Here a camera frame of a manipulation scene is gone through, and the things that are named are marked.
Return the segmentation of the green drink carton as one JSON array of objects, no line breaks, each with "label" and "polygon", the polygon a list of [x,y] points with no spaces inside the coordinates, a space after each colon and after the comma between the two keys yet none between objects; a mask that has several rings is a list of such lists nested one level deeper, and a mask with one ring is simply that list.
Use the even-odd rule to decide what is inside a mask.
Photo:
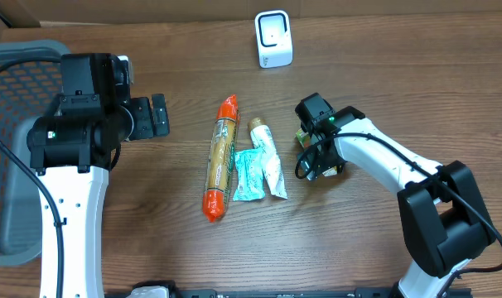
[{"label": "green drink carton", "polygon": [[[301,128],[297,130],[295,133],[296,139],[302,146],[304,150],[306,150],[311,145],[311,138],[307,132],[304,132]],[[324,177],[330,177],[340,174],[344,170],[343,164],[336,164],[333,166],[325,166],[320,169],[321,175]],[[308,176],[308,180],[314,180],[316,178],[316,172],[311,172]]]}]

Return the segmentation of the white tube gold cap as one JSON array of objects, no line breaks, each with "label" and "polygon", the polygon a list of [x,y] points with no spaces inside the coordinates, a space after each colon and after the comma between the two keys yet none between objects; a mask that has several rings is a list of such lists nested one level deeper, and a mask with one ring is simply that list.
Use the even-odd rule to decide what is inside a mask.
[{"label": "white tube gold cap", "polygon": [[253,147],[262,151],[263,175],[271,195],[288,199],[282,163],[269,126],[262,118],[253,118],[248,123],[248,129]]}]

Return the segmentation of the spaghetti packet red ends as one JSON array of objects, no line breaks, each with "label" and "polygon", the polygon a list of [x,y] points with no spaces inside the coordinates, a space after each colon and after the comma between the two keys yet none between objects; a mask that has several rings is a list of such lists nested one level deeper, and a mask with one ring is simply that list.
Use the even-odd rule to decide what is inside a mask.
[{"label": "spaghetti packet red ends", "polygon": [[218,109],[210,144],[202,198],[202,211],[210,222],[223,218],[228,209],[239,120],[238,97],[232,94]]}]

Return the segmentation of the teal snack packet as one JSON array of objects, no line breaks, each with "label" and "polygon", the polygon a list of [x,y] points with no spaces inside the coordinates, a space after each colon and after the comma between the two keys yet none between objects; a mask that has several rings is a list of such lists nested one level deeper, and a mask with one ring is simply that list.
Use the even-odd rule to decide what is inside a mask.
[{"label": "teal snack packet", "polygon": [[253,201],[263,199],[263,167],[262,150],[247,149],[235,153],[235,168],[238,184],[234,192],[233,201]]}]

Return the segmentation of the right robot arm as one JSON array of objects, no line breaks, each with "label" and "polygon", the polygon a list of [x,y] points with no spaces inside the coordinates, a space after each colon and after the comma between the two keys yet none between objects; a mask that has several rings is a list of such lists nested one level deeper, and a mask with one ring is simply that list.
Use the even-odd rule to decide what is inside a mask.
[{"label": "right robot arm", "polygon": [[318,93],[295,108],[304,152],[295,174],[314,180],[335,175],[350,162],[398,199],[403,238],[412,258],[387,297],[469,297],[451,284],[470,272],[470,261],[497,239],[471,170],[460,161],[443,165],[401,146],[351,106],[336,111]]}]

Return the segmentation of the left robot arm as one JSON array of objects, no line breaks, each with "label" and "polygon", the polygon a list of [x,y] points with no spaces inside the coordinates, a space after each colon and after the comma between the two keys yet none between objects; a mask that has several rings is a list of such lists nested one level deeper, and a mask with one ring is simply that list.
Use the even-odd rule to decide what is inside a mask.
[{"label": "left robot arm", "polygon": [[41,201],[42,297],[102,297],[102,215],[124,142],[170,132],[163,94],[134,98],[125,55],[67,54],[54,107],[27,134]]}]

